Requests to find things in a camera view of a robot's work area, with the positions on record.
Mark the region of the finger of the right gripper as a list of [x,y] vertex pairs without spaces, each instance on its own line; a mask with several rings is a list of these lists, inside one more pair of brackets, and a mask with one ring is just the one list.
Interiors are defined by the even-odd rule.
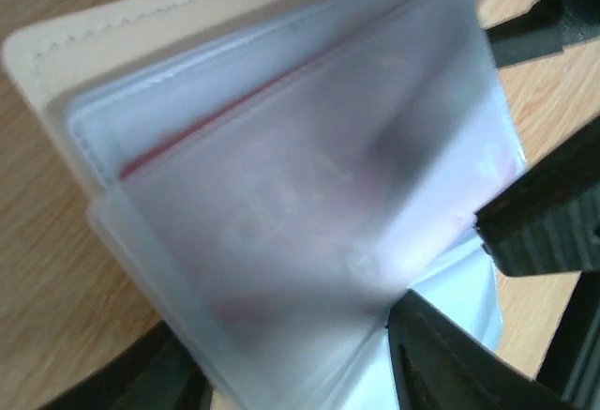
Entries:
[[599,38],[599,0],[535,0],[527,12],[486,33],[499,68],[562,53]]
[[599,119],[476,213],[475,229],[508,277],[599,270]]

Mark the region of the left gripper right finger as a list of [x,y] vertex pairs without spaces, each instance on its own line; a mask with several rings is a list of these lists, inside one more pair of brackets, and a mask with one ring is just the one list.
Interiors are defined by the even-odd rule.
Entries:
[[415,291],[391,309],[388,341],[401,409],[571,409],[492,354]]

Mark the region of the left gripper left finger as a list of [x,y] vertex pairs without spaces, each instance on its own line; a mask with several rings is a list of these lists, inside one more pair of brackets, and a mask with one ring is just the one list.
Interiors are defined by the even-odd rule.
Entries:
[[209,409],[213,388],[163,322],[46,409]]

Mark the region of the beige leather card holder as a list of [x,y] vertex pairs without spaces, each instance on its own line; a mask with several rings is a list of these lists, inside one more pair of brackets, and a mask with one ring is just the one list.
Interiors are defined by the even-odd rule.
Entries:
[[121,0],[4,42],[89,220],[241,409],[394,409],[414,291],[502,333],[476,210],[524,167],[473,0]]

